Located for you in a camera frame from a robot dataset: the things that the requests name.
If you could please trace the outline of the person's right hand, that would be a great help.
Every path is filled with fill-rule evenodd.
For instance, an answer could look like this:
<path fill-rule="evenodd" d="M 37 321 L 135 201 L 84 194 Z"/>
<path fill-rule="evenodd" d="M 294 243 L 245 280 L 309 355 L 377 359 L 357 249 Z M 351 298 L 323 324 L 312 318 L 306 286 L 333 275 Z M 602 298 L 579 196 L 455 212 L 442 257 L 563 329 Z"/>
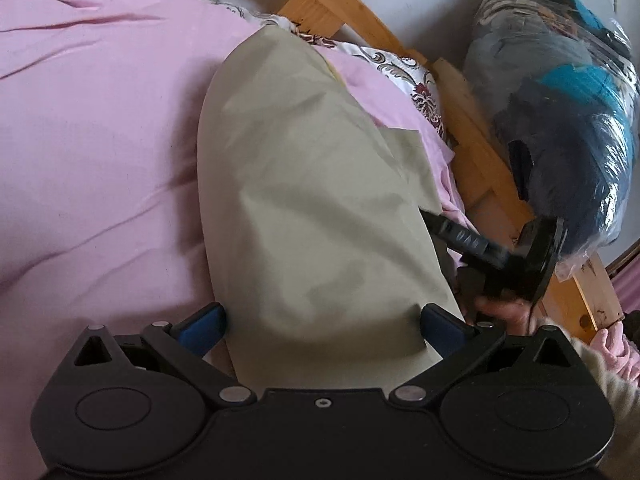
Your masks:
<path fill-rule="evenodd" d="M 538 320 L 532 305 L 523 299 L 491 299 L 477 296 L 463 301 L 467 318 L 479 314 L 494 318 L 506 326 L 511 336 L 529 336 L 536 332 Z"/>

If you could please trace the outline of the cream fleece sleeve forearm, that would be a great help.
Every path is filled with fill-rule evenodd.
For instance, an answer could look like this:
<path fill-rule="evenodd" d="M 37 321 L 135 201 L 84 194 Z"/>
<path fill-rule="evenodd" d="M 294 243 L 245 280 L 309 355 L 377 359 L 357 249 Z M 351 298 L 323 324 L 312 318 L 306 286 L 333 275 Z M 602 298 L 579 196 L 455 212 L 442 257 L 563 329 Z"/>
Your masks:
<path fill-rule="evenodd" d="M 570 336 L 574 350 L 611 405 L 615 432 L 600 469 L 609 479 L 639 478 L 639 350 L 622 322 L 596 333 L 590 344 Z"/>

